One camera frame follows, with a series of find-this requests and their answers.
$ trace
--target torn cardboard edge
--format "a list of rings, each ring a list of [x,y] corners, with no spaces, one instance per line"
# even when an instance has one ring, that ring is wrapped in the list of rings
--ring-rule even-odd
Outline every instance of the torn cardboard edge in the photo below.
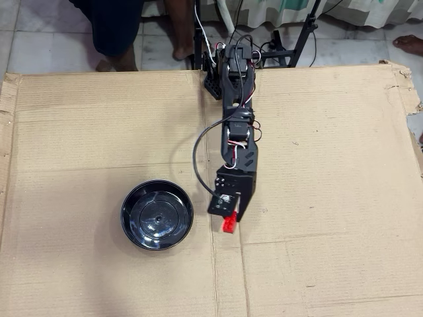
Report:
[[[411,70],[407,66],[398,63],[393,63],[392,61],[388,61],[386,59],[379,61],[379,63],[392,66],[393,74],[398,84],[398,91],[403,102],[405,114],[407,116],[412,116],[413,114],[417,114],[422,111],[422,103],[417,94],[417,90],[415,89],[411,80]],[[416,161],[420,171],[420,175],[423,178],[423,152],[421,147],[417,143],[417,137],[417,135],[414,135],[410,131],[412,148],[414,149],[414,154],[416,155]]]
[[[3,236],[19,84],[19,74],[6,73],[0,94],[0,245]]]

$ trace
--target red lego brick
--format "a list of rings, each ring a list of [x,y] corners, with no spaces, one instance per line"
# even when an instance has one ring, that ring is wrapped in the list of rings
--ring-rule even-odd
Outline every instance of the red lego brick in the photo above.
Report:
[[[222,230],[227,233],[233,233],[237,225],[237,212],[234,211],[232,216],[224,217],[222,223]]]

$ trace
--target metal stand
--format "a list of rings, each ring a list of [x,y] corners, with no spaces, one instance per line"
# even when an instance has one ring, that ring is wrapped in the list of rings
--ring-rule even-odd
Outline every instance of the metal stand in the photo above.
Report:
[[[285,50],[282,41],[280,38],[279,31],[273,31],[272,33],[272,43],[275,47],[275,50],[272,52],[264,52],[262,54],[262,66],[263,68],[290,68],[295,67],[298,63],[298,59],[303,52],[305,43],[307,42],[310,33],[312,33],[315,29],[317,29],[317,25],[315,24],[316,21],[316,11],[319,8],[321,0],[316,0],[311,12],[307,15],[305,19],[303,28],[301,29],[301,33],[298,37],[297,43],[293,50]],[[198,18],[200,17],[200,0],[195,0],[194,5],[197,8],[197,15]],[[193,69],[201,69],[202,68],[202,29],[198,24],[197,19],[195,18],[195,33],[194,33],[194,62],[192,63]],[[258,54],[254,53],[253,58],[258,58]],[[279,66],[273,67],[265,67],[267,59],[277,59],[279,62]]]

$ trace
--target cloth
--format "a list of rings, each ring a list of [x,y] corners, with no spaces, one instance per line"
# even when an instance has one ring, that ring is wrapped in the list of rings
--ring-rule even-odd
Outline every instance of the cloth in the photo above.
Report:
[[[200,0],[202,21],[219,21],[220,15],[226,15],[228,10],[234,24],[240,2],[241,0]],[[338,2],[339,0],[321,0],[317,16]],[[303,22],[314,3],[315,0],[243,0],[238,24],[256,28],[264,22],[271,22],[274,26]],[[163,0],[156,0],[146,2],[142,16],[164,14]],[[328,15],[357,26],[381,28],[386,24],[404,23],[410,18],[422,20],[423,0],[343,0]],[[232,29],[229,21],[225,20],[225,24],[228,30]]]
[[[91,21],[94,47],[105,56],[123,54],[138,33],[144,0],[70,0]]]

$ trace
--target tiled floor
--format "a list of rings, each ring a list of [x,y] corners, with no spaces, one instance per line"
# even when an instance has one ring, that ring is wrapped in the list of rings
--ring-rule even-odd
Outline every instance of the tiled floor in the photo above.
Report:
[[[423,98],[423,57],[404,53],[392,45],[392,40],[401,35],[423,38],[423,24],[411,21],[375,30],[357,28],[330,17],[320,18],[317,24],[315,66],[390,59],[411,68],[414,85]],[[205,29],[212,44],[228,41],[222,24],[207,23]],[[284,46],[292,48],[301,25],[283,25],[279,29]],[[251,33],[258,45],[269,41],[271,30],[270,24],[254,30],[239,28],[241,34]],[[167,17],[144,20],[134,45],[137,66],[141,70],[186,69],[189,63],[172,58],[173,41]],[[311,36],[298,66],[308,67],[314,54]],[[0,74],[94,71],[101,58],[93,47],[88,20],[68,0],[0,0]],[[423,119],[411,121],[417,121],[416,133],[420,128],[423,131]]]

